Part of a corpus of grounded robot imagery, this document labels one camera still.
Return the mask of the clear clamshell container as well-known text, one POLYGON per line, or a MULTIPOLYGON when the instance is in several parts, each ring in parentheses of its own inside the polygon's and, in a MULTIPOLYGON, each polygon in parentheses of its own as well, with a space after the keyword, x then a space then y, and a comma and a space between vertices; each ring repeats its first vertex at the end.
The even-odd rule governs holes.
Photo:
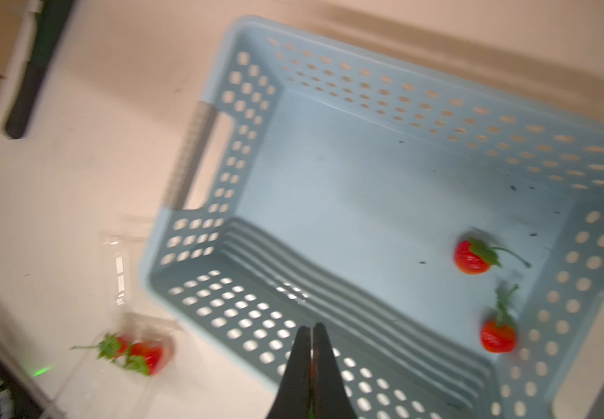
POLYGON ((177 371, 180 325, 148 298, 138 276, 145 240, 106 232, 101 238, 101 303, 106 323, 89 343, 43 418, 154 418, 174 413, 186 387, 177 371))

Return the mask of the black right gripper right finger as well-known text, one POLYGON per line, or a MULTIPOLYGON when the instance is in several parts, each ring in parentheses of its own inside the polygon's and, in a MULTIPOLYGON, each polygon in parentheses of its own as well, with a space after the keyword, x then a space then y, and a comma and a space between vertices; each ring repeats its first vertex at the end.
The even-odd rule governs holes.
POLYGON ((357 418, 344 389, 328 332, 322 323, 317 323, 312 329, 311 391, 314 418, 357 418))

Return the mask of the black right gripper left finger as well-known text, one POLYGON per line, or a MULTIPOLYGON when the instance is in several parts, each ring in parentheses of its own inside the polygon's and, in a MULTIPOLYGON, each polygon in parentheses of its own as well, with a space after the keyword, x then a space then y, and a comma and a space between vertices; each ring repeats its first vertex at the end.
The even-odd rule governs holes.
POLYGON ((293 342, 277 396, 267 419, 306 419, 311 406, 312 335, 302 326, 293 342))

